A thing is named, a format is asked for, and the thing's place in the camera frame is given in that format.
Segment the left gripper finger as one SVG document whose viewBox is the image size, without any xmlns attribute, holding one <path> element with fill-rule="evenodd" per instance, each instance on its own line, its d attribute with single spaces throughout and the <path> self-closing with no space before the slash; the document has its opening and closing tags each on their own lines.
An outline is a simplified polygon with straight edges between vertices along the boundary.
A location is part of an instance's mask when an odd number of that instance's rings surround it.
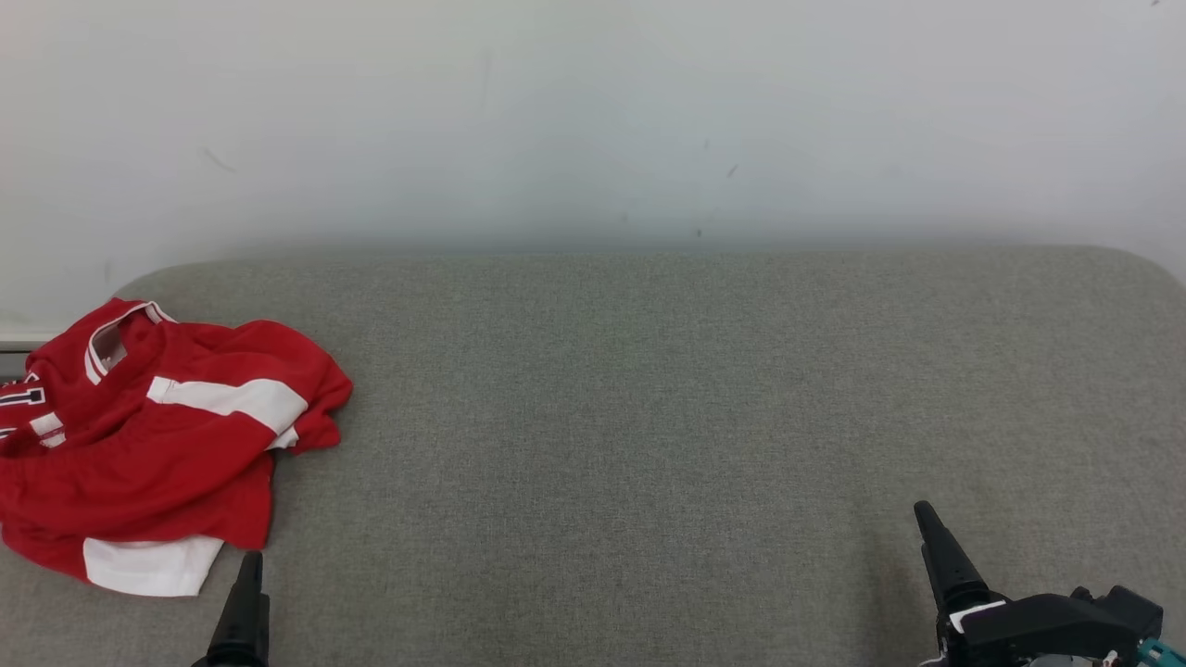
<svg viewBox="0 0 1186 667">
<path fill-rule="evenodd" d="M 270 596 L 262 591 L 263 563 L 259 550 L 243 555 L 205 652 L 208 666 L 270 663 Z"/>
</svg>

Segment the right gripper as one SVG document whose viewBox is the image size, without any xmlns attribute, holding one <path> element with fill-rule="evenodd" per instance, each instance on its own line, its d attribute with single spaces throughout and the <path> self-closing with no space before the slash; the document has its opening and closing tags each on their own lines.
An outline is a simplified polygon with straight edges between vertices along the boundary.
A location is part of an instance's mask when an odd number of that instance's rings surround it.
<svg viewBox="0 0 1186 667">
<path fill-rule="evenodd" d="M 1042 656 L 1131 660 L 1139 629 L 1102 601 L 1041 593 L 991 603 L 991 591 L 935 507 L 916 502 L 916 527 L 946 666 L 1027 666 Z"/>
</svg>

